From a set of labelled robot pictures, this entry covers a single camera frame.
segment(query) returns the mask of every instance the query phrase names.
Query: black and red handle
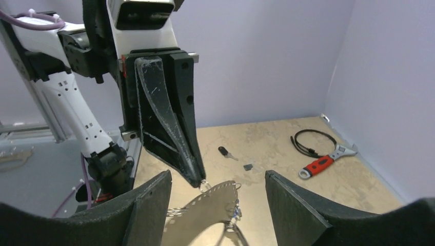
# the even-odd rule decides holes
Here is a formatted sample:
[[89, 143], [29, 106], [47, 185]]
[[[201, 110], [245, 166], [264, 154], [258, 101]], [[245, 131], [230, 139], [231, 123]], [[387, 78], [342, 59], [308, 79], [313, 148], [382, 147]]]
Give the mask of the black and red handle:
[[310, 174], [309, 177], [312, 177], [328, 168], [332, 163], [334, 163], [334, 159], [332, 159], [329, 155], [325, 155], [313, 161], [311, 164], [308, 164], [303, 169]]

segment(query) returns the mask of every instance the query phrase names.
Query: wall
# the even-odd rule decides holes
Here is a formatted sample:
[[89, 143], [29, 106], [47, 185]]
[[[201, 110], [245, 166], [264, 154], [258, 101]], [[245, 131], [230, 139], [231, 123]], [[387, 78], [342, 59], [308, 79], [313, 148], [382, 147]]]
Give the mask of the wall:
[[[200, 54], [195, 65], [197, 126], [319, 115], [353, 2], [186, 0], [172, 19], [180, 47]], [[81, 1], [7, 3], [14, 13], [29, 8], [56, 10], [69, 22], [82, 22]], [[12, 68], [10, 63], [2, 69], [1, 105], [7, 103], [5, 88], [21, 83], [17, 73], [8, 72]], [[122, 125], [113, 80], [103, 85], [81, 77], [77, 81], [106, 130]], [[22, 90], [14, 96], [27, 95]], [[7, 121], [41, 119], [31, 114], [31, 101], [15, 102], [14, 109], [2, 107], [1, 121], [5, 115]]]
[[404, 198], [435, 196], [435, 2], [357, 0], [326, 100], [332, 125]]

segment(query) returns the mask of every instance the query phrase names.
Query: tabletop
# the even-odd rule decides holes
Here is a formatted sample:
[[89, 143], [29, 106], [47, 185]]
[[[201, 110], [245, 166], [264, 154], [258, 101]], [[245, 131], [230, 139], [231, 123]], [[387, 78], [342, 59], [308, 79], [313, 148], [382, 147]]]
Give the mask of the tabletop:
[[[212, 186], [227, 180], [242, 184], [239, 200], [243, 217], [238, 225], [251, 246], [276, 245], [265, 190], [264, 177], [267, 170], [275, 170], [301, 187], [351, 208], [385, 213], [402, 205], [358, 156], [340, 158], [319, 175], [301, 180], [298, 171], [314, 161], [313, 158], [299, 153], [290, 142], [290, 136], [302, 129], [323, 131], [333, 136], [338, 143], [343, 143], [320, 117], [197, 130], [207, 181]], [[319, 134], [304, 133], [298, 137], [298, 141], [315, 149], [319, 154], [334, 150], [333, 143]], [[224, 146], [239, 160], [224, 158], [218, 151], [219, 146]], [[243, 165], [250, 163], [253, 168], [245, 171]], [[169, 207], [183, 207], [200, 194], [199, 190], [193, 189], [179, 173], [146, 151], [141, 153], [135, 187], [168, 169], [171, 170], [173, 179]], [[222, 228], [222, 225], [213, 225], [192, 246], [214, 246]], [[234, 244], [231, 240], [224, 240], [222, 245]]]

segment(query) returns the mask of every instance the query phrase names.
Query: metal bar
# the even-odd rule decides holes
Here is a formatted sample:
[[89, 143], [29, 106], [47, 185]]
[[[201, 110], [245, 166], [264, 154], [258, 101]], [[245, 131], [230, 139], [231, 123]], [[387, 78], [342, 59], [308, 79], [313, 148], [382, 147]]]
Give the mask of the metal bar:
[[47, 130], [50, 129], [46, 124], [34, 124], [34, 125], [0, 125], [0, 133], [9, 132], [27, 132], [36, 130]]
[[[5, 1], [0, 1], [0, 9], [6, 13], [10, 13], [9, 7]], [[62, 124], [58, 121], [57, 117], [55, 116], [52, 108], [50, 107], [50, 104], [41, 95], [41, 93], [38, 93], [38, 89], [36, 88], [35, 83], [25, 79], [23, 72], [19, 68], [19, 66], [23, 64], [23, 61], [21, 60], [18, 52], [16, 51], [15, 46], [11, 38], [7, 34], [5, 26], [3, 25], [2, 22], [0, 22], [0, 38], [12, 62], [14, 63], [17, 70], [19, 71], [19, 74], [24, 84], [26, 85], [27, 90], [29, 91], [41, 115], [43, 116], [45, 122], [47, 123], [47, 126], [50, 128], [54, 138], [56, 139], [57, 142], [66, 140], [67, 136], [65, 134], [64, 128], [62, 127]]]

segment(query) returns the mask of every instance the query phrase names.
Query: key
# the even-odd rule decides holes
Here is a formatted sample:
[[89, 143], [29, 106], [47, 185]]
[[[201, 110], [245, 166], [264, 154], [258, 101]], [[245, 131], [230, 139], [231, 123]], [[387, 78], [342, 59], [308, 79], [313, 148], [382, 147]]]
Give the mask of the key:
[[219, 150], [219, 152], [220, 152], [223, 156], [225, 156], [225, 158], [231, 158], [231, 159], [234, 159], [234, 160], [239, 160], [239, 159], [235, 158], [234, 156], [232, 156], [231, 153], [228, 152], [228, 150], [225, 149], [225, 147], [223, 147], [223, 146], [220, 146], [217, 150]]

